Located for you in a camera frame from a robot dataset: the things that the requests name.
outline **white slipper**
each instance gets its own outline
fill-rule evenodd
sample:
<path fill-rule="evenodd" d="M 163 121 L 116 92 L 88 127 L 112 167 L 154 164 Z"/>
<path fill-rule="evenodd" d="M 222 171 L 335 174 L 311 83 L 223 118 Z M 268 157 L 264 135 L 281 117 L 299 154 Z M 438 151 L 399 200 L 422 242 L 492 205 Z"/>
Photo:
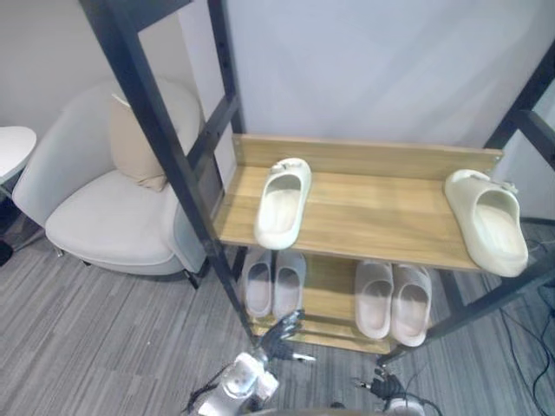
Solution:
<path fill-rule="evenodd" d="M 400 343 L 418 347 L 426 339 L 432 304 L 432 283 L 422 267 L 393 266 L 391 334 Z"/>
<path fill-rule="evenodd" d="M 391 264 L 365 260 L 356 266 L 356 326 L 368 338 L 380 340 L 388 334 L 392 294 Z"/>
<path fill-rule="evenodd" d="M 271 252 L 249 248 L 241 279 L 247 313 L 262 318 L 271 311 Z"/>
<path fill-rule="evenodd" d="M 283 250 L 295 243 L 311 181 L 310 166 L 302 159 L 284 159 L 270 169 L 254 225 L 261 246 Z"/>
<path fill-rule="evenodd" d="M 306 259 L 301 253 L 286 250 L 277 254 L 273 307 L 276 319 L 303 307 L 305 278 Z"/>
<path fill-rule="evenodd" d="M 528 262 L 515 192 L 510 184 L 469 169 L 453 173 L 445 182 L 468 254 L 482 269 L 503 277 L 518 276 Z"/>

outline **beige pillow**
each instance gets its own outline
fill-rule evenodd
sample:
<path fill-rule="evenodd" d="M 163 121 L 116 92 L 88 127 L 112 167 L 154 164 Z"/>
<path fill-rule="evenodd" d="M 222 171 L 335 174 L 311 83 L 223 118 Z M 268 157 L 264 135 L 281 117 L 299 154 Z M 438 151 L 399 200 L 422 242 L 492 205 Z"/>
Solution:
<path fill-rule="evenodd" d="M 167 178 L 142 132 L 133 110 L 122 98 L 110 100 L 110 146 L 115 167 L 138 185 L 160 192 Z"/>

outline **black metal frame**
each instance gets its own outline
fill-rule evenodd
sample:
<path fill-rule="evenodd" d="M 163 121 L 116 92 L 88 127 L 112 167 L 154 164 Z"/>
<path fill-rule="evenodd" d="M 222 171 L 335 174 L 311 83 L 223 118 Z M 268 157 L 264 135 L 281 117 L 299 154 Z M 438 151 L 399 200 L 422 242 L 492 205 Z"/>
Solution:
<path fill-rule="evenodd" d="M 80 2 L 121 89 L 205 248 L 210 265 L 221 281 L 246 333 L 254 342 L 255 337 L 236 291 L 246 248 L 239 247 L 231 268 L 198 187 L 198 180 L 203 171 L 210 165 L 211 160 L 214 161 L 214 150 L 226 126 L 231 122 L 235 133 L 243 132 L 238 92 L 234 81 L 232 52 L 227 40 L 223 2 L 208 0 L 225 96 L 210 116 L 188 156 L 181 149 L 177 134 L 173 129 L 160 91 L 140 45 L 138 32 L 187 5 L 190 0 L 157 0 L 156 2 L 80 0 Z M 555 43 L 547 51 L 530 81 L 486 146 L 502 148 L 519 128 L 555 169 L 555 133 L 532 111 L 539 97 L 555 78 L 554 45 Z M 468 305 L 464 305 L 462 301 L 453 274 L 449 271 L 442 271 L 441 281 L 451 315 L 428 331 L 425 344 L 503 306 L 523 290 L 546 282 L 552 278 L 551 273 L 554 268 L 555 253 L 551 252 L 528 267 L 519 277 L 503 279 L 503 283 L 498 288 Z M 378 363 L 389 362 L 409 350 L 414 350 L 414 348 L 398 347 L 390 354 L 382 356 Z"/>
<path fill-rule="evenodd" d="M 254 342 L 245 310 L 237 296 L 236 279 L 198 187 L 198 179 L 207 166 L 206 161 L 213 158 L 214 149 L 224 132 L 225 125 L 238 110 L 235 89 L 226 88 L 224 99 L 206 123 L 187 158 L 170 121 L 145 52 L 140 45 L 138 32 L 187 5 L 190 3 L 189 0 L 80 1 L 104 55 L 156 158 L 164 168 L 167 179 L 191 221 L 246 333 Z M 214 13 L 219 10 L 219 14 L 223 16 L 221 2 L 211 2 L 211 8 L 215 10 Z M 228 49 L 224 45 L 223 48 L 219 48 L 219 51 L 222 50 Z"/>

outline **chair cushion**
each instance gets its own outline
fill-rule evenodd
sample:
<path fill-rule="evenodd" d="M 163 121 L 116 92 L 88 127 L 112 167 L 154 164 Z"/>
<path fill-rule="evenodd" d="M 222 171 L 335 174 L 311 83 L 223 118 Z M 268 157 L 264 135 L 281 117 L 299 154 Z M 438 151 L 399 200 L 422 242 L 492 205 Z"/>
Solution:
<path fill-rule="evenodd" d="M 160 234 L 164 192 L 137 186 L 115 170 L 62 202 L 46 221 L 52 243 L 82 259 L 119 265 L 167 262 Z"/>
<path fill-rule="evenodd" d="M 110 100 L 109 137 L 115 167 L 138 185 L 160 192 L 167 182 L 166 174 L 133 110 L 115 94 Z"/>

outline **chair seat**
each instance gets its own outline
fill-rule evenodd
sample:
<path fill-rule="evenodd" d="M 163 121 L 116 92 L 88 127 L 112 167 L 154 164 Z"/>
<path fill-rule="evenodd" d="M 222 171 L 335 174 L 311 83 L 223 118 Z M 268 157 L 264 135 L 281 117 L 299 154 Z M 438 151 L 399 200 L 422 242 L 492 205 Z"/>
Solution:
<path fill-rule="evenodd" d="M 52 243 L 91 263 L 154 266 L 175 263 L 160 234 L 162 192 L 136 185 L 118 171 L 79 189 L 50 215 Z"/>

